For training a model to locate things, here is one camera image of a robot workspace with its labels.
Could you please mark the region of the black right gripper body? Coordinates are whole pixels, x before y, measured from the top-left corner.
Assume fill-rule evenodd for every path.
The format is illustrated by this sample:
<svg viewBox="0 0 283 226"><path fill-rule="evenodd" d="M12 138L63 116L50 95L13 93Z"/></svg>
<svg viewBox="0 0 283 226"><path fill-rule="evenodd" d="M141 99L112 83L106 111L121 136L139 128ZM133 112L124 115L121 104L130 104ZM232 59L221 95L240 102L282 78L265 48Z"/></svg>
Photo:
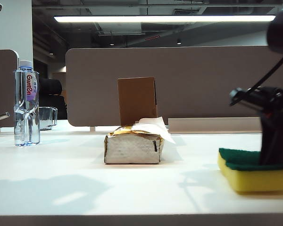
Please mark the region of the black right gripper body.
<svg viewBox="0 0 283 226"><path fill-rule="evenodd" d="M229 94L230 105L240 104L263 113L283 113L283 89L259 86L254 91L236 88Z"/></svg>

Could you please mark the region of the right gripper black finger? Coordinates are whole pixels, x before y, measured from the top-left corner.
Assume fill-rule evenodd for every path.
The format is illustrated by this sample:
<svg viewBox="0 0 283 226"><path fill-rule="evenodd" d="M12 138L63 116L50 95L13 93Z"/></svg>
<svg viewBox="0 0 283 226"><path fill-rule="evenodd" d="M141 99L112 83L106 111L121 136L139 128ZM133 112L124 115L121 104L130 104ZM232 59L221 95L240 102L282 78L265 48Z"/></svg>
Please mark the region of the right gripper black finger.
<svg viewBox="0 0 283 226"><path fill-rule="evenodd" d="M283 113L261 113L260 165L283 164Z"/></svg>

